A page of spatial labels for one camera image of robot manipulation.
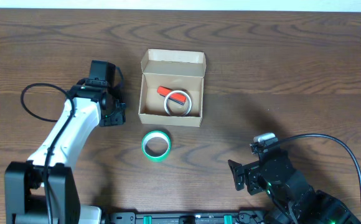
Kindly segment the white tape roll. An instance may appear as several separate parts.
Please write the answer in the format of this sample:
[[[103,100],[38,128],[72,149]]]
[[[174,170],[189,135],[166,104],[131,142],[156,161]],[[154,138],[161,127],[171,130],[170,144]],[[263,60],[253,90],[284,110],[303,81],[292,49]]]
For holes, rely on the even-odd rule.
[[[173,116],[173,114],[170,112],[170,110],[168,108],[167,102],[168,102],[169,98],[175,93],[180,93],[181,95],[186,97],[187,109],[180,116],[187,116],[190,113],[191,109],[192,109],[192,100],[191,100],[191,97],[186,92],[184,92],[182,90],[173,90],[173,91],[169,92],[167,96],[165,96],[165,98],[164,98],[164,111],[169,116]]]

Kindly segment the green tape roll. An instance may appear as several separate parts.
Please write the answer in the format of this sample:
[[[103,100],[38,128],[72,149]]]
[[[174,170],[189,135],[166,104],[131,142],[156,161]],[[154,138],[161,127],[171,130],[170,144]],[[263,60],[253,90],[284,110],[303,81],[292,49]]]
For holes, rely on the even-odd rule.
[[[143,137],[141,149],[150,161],[162,162],[171,151],[171,139],[165,132],[151,131]]]

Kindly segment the red black stapler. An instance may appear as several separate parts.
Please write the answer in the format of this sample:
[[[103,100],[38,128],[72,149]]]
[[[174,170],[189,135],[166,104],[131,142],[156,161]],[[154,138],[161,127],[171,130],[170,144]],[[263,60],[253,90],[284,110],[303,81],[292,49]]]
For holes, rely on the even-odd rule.
[[[170,92],[172,92],[172,89],[166,88],[164,86],[159,86],[157,89],[157,93],[163,97],[166,97]],[[169,99],[173,102],[176,102],[180,105],[184,105],[186,103],[186,96],[181,93],[173,93]]]

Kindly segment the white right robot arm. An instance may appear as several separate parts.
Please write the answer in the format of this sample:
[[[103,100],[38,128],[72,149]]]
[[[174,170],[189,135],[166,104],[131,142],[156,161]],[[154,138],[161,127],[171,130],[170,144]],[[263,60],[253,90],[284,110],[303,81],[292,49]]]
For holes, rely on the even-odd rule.
[[[235,188],[250,195],[265,192],[275,208],[263,215],[263,223],[360,223],[339,199],[314,188],[295,169],[288,153],[280,148],[258,154],[259,160],[228,165]]]

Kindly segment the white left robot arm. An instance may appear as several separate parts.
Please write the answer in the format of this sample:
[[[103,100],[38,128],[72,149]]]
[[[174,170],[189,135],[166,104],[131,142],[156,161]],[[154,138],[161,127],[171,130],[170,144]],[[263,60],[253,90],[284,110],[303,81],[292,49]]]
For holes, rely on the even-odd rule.
[[[7,223],[108,223],[102,209],[82,205],[73,169],[91,132],[124,123],[121,85],[76,84],[42,145],[4,173]]]

